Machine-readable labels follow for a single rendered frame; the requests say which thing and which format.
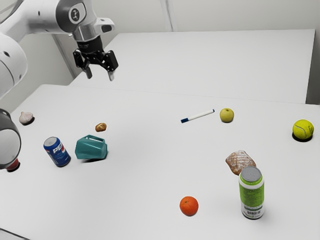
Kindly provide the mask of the yellow-green apple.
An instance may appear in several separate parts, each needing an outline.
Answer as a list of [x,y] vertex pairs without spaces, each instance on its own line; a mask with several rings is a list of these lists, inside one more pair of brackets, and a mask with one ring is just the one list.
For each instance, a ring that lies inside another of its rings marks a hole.
[[219,117],[223,123],[231,123],[234,119],[234,111],[230,108],[223,108],[220,110]]

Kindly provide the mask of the green and white can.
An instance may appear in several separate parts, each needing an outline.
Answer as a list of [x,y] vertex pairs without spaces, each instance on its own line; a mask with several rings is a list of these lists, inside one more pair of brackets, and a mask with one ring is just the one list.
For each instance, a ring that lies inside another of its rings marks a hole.
[[242,169],[238,178],[241,213],[248,219],[260,219],[264,212],[265,180],[255,166]]

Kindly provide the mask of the orange fruit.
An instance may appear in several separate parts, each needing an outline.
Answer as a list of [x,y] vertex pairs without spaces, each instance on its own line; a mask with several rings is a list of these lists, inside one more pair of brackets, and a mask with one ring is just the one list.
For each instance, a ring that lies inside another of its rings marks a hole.
[[193,196],[185,196],[180,200],[179,208],[184,215],[192,217],[197,213],[199,203]]

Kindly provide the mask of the teal faceted mug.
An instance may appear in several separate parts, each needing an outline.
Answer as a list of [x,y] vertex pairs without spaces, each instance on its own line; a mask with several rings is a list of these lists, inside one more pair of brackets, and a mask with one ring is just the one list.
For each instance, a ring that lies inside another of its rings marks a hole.
[[103,138],[87,135],[76,142],[75,155],[81,160],[102,160],[108,154],[108,145]]

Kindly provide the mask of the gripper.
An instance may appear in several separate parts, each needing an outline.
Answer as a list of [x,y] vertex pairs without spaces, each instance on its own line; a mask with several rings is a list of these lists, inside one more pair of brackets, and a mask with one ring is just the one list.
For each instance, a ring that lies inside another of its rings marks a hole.
[[77,41],[78,48],[73,51],[75,65],[81,68],[88,79],[92,78],[90,64],[100,65],[107,73],[110,81],[114,80],[114,71],[119,64],[113,50],[104,52],[101,37],[89,41]]

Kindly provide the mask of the red round object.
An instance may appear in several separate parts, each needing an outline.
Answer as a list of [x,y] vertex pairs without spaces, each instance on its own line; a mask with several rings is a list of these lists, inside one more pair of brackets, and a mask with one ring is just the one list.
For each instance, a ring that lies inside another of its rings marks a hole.
[[6,168],[6,170],[8,172],[14,172],[15,170],[17,170],[20,167],[20,162],[19,160],[16,158],[15,161]]

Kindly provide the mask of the brown bread loaf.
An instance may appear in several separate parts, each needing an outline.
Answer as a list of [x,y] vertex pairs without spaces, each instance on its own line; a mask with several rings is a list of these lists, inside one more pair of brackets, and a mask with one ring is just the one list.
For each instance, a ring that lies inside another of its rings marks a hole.
[[237,176],[244,168],[257,166],[255,161],[244,150],[232,152],[225,159],[225,162],[229,166],[231,172]]

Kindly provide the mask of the yellow tennis ball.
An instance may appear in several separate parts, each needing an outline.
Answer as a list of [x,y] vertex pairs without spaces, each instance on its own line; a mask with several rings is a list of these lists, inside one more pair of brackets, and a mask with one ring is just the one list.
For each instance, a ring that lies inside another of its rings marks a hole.
[[292,133],[299,140],[307,140],[313,136],[314,126],[310,121],[300,119],[293,124]]

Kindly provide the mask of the blue soda can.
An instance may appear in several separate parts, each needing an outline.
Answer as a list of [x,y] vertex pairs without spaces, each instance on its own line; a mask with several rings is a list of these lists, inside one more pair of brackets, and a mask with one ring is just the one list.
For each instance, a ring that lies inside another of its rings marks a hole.
[[43,148],[57,167],[66,166],[71,157],[58,137],[49,137],[43,143]]

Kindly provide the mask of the garlic bulb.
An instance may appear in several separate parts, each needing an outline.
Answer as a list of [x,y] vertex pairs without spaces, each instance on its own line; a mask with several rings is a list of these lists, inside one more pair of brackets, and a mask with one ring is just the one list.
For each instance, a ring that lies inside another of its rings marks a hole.
[[19,122],[22,125],[28,125],[34,121],[34,115],[32,112],[21,112],[19,116]]

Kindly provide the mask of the white marker with blue cap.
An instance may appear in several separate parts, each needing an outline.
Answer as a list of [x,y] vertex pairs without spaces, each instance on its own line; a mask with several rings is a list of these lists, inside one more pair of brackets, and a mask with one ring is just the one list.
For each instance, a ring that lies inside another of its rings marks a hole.
[[190,122],[190,121],[192,121],[192,120],[195,120],[195,119],[198,119],[198,118],[201,118],[201,117],[210,115],[210,114],[212,114],[212,113],[214,113],[214,112],[215,112],[214,109],[210,109],[210,110],[207,110],[207,111],[205,111],[205,112],[201,112],[201,113],[198,113],[198,114],[196,114],[196,115],[183,118],[183,119],[180,120],[180,122],[181,122],[181,123]]

